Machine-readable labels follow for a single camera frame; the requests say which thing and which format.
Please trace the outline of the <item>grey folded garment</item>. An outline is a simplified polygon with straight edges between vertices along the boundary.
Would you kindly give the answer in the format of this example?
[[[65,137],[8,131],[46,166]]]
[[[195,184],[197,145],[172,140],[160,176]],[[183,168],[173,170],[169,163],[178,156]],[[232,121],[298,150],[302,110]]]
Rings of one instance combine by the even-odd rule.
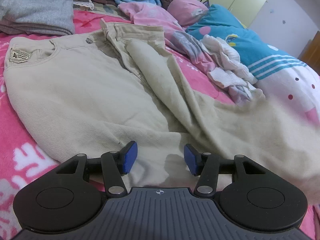
[[[1,32],[72,35],[73,0],[1,0]]]

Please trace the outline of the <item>beige trousers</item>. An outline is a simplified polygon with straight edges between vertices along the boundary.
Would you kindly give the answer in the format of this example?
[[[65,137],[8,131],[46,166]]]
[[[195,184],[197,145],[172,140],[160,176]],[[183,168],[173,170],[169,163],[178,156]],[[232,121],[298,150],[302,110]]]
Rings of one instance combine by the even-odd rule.
[[[243,154],[319,202],[319,128],[255,93],[239,107],[191,88],[159,27],[102,23],[86,34],[12,38],[4,61],[10,103],[53,159],[97,158],[138,144],[127,187],[194,186],[183,148]]]

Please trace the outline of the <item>white crumpled cloth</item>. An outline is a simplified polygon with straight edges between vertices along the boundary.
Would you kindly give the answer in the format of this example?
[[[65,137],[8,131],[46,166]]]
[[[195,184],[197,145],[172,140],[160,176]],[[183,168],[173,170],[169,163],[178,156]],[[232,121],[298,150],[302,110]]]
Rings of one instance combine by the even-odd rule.
[[[249,72],[247,66],[241,63],[239,53],[225,40],[206,34],[200,43],[202,49],[214,59],[220,68],[225,72],[233,73],[241,81],[240,86],[245,86],[247,82],[251,85],[257,83],[257,78]]]

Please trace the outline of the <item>pink and blue quilt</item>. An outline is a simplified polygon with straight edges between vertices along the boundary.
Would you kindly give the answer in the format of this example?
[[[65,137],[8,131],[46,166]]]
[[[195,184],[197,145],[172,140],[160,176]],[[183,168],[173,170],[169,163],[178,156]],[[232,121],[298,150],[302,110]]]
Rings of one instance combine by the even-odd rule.
[[[119,8],[135,24],[161,26],[166,45],[186,55],[237,105],[252,101],[253,93],[261,90],[319,125],[319,75],[303,61],[263,42],[223,6],[173,0],[167,9],[146,2],[121,3]],[[257,83],[240,86],[241,81],[233,73],[220,68],[202,49],[200,41],[206,34],[220,37],[233,47]]]

